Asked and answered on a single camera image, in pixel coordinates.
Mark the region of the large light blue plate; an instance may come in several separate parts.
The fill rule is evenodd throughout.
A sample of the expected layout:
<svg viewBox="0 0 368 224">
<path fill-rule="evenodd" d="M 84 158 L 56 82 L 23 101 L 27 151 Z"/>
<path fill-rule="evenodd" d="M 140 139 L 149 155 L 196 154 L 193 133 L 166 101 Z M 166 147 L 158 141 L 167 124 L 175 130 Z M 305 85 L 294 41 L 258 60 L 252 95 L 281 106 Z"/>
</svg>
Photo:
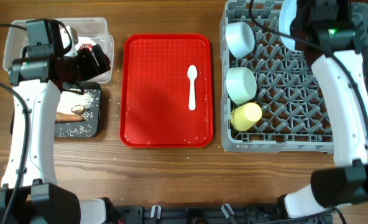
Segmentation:
<svg viewBox="0 0 368 224">
<path fill-rule="evenodd" d="M 290 35 L 290 26 L 296 17 L 297 13 L 297 0 L 284 0 L 280 9 L 280 15 L 278 20 L 278 30 L 280 33 Z M 292 52 L 297 52 L 295 49 L 295 41 L 290 38 L 281 36 L 284 46 Z"/>
</svg>

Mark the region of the pile of rice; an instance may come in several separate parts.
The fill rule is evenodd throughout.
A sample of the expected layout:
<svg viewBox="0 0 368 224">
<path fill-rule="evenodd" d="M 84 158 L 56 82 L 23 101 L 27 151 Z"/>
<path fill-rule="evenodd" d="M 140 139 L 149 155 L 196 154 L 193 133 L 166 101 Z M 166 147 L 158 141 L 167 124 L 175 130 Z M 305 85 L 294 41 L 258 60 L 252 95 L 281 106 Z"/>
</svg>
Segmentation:
<svg viewBox="0 0 368 224">
<path fill-rule="evenodd" d="M 74 114 L 71 112 L 71 108 L 73 106 L 84 105 L 86 107 L 86 111 L 80 115 L 82 115 L 84 119 L 90 119 L 93 117 L 91 107 L 94 102 L 95 95 L 88 91 L 86 91 L 83 95 L 70 91 L 64 91 L 60 97 L 60 102 L 57 107 L 57 113 Z"/>
</svg>

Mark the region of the brown food scrap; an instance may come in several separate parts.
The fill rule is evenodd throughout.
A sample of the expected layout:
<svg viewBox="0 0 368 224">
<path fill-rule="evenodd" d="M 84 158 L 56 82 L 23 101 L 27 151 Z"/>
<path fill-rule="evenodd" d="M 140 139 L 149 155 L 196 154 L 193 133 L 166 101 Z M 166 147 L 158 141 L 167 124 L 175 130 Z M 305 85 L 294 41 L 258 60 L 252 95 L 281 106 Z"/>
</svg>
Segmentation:
<svg viewBox="0 0 368 224">
<path fill-rule="evenodd" d="M 86 107 L 84 105 L 75 105 L 71 108 L 71 112 L 74 114 L 83 114 L 86 111 Z"/>
</svg>

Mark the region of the blue bowl with rice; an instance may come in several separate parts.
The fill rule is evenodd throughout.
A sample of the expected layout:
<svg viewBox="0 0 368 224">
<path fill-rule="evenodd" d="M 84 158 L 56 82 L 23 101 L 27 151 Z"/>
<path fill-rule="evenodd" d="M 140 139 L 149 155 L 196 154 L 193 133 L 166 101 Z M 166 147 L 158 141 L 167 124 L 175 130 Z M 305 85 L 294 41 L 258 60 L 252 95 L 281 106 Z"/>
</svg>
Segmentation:
<svg viewBox="0 0 368 224">
<path fill-rule="evenodd" d="M 254 33 L 245 22 L 235 22 L 226 26 L 226 43 L 236 58 L 250 54 L 255 47 Z"/>
</svg>

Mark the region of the green bowl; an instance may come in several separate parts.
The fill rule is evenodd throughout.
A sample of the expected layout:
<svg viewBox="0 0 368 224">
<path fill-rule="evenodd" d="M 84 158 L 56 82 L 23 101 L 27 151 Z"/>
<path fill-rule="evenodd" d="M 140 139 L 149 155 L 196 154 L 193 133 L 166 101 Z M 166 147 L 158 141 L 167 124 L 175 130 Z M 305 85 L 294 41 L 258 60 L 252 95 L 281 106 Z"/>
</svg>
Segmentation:
<svg viewBox="0 0 368 224">
<path fill-rule="evenodd" d="M 253 99 L 257 92 L 255 75 L 247 67 L 230 68 L 226 74 L 226 88 L 230 99 L 237 105 Z"/>
</svg>

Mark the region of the white plastic spoon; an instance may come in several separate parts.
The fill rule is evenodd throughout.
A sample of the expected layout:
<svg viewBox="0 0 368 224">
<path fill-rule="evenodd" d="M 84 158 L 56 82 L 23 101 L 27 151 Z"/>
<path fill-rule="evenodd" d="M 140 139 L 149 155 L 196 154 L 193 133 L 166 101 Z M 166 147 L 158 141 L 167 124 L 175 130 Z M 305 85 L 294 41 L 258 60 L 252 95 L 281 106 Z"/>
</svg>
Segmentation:
<svg viewBox="0 0 368 224">
<path fill-rule="evenodd" d="M 195 80 L 198 76 L 197 69 L 194 65 L 190 65 L 188 67 L 187 76 L 190 81 L 188 108 L 189 110 L 194 111 L 196 109 Z"/>
</svg>

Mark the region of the yellow plastic cup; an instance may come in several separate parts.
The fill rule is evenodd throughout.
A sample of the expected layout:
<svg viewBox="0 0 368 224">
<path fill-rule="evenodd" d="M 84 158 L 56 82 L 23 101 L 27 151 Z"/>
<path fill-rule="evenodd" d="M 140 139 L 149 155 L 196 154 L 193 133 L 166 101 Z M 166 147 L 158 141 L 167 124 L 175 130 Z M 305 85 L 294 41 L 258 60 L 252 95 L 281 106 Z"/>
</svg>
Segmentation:
<svg viewBox="0 0 368 224">
<path fill-rule="evenodd" d="M 231 112 L 231 125 L 238 131 L 247 131 L 262 117 L 262 109 L 256 103 L 246 103 Z"/>
</svg>

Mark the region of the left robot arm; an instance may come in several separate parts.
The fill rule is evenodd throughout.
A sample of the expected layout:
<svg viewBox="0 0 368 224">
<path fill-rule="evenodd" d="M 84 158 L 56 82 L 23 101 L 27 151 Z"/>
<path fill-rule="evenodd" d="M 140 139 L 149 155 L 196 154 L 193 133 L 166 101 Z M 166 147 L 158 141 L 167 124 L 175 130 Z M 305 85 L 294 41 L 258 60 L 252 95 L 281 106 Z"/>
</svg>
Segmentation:
<svg viewBox="0 0 368 224">
<path fill-rule="evenodd" d="M 0 223 L 121 223 L 110 199 L 80 200 L 57 185 L 53 162 L 55 117 L 64 84 L 79 85 L 110 70 L 98 45 L 70 55 L 65 25 L 27 21 L 29 43 L 8 71 L 14 97 L 9 162 L 0 188 Z"/>
</svg>

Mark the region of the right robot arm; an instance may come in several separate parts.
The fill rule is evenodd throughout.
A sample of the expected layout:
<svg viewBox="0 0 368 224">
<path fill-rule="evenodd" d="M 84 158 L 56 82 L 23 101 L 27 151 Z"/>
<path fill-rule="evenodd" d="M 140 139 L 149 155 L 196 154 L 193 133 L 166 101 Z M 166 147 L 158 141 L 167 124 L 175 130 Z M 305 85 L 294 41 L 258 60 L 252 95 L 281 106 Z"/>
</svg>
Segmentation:
<svg viewBox="0 0 368 224">
<path fill-rule="evenodd" d="M 279 31 L 286 48 L 305 55 L 323 94 L 333 134 L 331 169 L 286 195 L 291 218 L 368 201 L 368 92 L 360 32 L 349 1 L 285 1 Z"/>
</svg>

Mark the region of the black waste tray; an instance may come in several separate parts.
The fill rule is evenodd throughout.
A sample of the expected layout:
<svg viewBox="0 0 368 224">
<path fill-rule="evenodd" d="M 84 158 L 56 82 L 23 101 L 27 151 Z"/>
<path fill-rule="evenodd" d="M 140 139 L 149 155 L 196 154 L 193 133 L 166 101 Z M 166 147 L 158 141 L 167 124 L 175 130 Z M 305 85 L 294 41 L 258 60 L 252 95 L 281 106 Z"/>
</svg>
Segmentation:
<svg viewBox="0 0 368 224">
<path fill-rule="evenodd" d="M 55 138 L 92 138 L 98 132 L 102 91 L 99 83 L 81 82 L 84 92 L 76 85 L 60 91 L 52 82 L 38 80 L 22 82 L 14 90 L 24 99 L 30 113 L 30 139 L 50 140 Z M 70 91 L 83 95 L 86 91 L 95 95 L 91 107 L 93 117 L 77 122 L 56 122 L 57 107 L 61 94 Z"/>
</svg>

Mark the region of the grey dishwasher rack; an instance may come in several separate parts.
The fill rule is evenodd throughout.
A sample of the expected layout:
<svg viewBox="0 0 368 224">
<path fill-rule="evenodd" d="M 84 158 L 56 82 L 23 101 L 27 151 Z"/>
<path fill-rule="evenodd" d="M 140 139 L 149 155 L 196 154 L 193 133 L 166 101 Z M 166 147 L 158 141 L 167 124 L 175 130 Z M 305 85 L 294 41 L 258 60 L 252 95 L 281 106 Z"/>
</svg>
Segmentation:
<svg viewBox="0 0 368 224">
<path fill-rule="evenodd" d="M 230 152 L 315 151 L 331 154 L 333 136 L 323 94 L 301 52 L 286 48 L 280 37 L 253 27 L 255 48 L 235 58 L 226 42 L 226 26 L 258 22 L 276 29 L 281 1 L 228 1 L 223 9 L 220 32 L 222 71 L 250 69 L 257 82 L 254 102 L 262 108 L 261 120 L 247 131 L 231 126 L 236 107 L 227 89 L 221 97 L 221 144 Z"/>
</svg>

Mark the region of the red snack wrapper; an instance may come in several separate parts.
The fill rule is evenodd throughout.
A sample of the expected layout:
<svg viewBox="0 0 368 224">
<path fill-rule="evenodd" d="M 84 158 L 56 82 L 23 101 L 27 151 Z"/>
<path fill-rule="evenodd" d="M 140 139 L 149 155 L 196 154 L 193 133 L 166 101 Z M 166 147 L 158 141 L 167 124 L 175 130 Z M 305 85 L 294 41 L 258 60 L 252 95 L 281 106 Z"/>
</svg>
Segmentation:
<svg viewBox="0 0 368 224">
<path fill-rule="evenodd" d="M 93 47 L 93 45 L 92 44 L 81 44 L 80 46 L 79 46 L 79 49 L 81 50 L 81 49 L 88 49 L 88 50 L 92 50 L 92 47 Z"/>
</svg>

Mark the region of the carrot piece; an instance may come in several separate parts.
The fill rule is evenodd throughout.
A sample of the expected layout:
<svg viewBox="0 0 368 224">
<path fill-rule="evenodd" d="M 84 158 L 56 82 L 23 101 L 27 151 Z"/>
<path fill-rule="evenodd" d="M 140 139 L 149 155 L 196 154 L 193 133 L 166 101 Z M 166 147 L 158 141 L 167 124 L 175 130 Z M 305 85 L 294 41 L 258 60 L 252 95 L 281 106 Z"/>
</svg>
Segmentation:
<svg viewBox="0 0 368 224">
<path fill-rule="evenodd" d="M 55 117 L 56 122 L 77 122 L 83 121 L 84 117 L 79 114 L 63 114 L 57 113 Z"/>
</svg>

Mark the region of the clear plastic bin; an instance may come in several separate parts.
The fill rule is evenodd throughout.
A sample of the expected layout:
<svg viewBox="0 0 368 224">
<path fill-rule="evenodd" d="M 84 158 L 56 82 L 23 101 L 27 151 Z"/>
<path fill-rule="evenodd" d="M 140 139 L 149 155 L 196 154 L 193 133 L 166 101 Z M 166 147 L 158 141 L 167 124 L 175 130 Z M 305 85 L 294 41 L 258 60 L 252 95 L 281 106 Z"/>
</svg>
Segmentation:
<svg viewBox="0 0 368 224">
<path fill-rule="evenodd" d="M 49 78 L 54 83 L 76 84 L 78 80 L 78 67 L 75 57 L 65 56 L 70 50 L 63 48 L 60 29 L 70 26 L 76 30 L 78 37 L 89 37 L 99 44 L 103 52 L 113 64 L 113 38 L 108 33 L 107 22 L 103 18 L 79 18 L 65 20 L 37 19 L 25 22 L 24 30 L 11 29 L 7 37 L 4 53 L 4 69 L 9 72 L 11 82 L 22 78 L 30 80 L 38 70 L 41 73 L 40 80 Z M 27 40 L 27 45 L 21 41 L 16 42 L 18 33 L 22 39 Z M 111 79 L 110 71 L 90 79 L 92 82 L 107 83 Z"/>
</svg>

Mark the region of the red plastic tray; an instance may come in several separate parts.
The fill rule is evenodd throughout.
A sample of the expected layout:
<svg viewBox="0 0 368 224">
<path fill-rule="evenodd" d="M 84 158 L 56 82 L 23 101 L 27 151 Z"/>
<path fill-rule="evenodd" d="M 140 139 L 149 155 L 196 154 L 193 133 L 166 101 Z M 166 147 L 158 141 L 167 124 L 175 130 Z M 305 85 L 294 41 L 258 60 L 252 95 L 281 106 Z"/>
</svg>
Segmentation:
<svg viewBox="0 0 368 224">
<path fill-rule="evenodd" d="M 194 65 L 196 109 L 188 108 Z M 211 44 L 201 34 L 134 34 L 124 45 L 119 137 L 129 147 L 204 147 L 213 139 Z"/>
</svg>

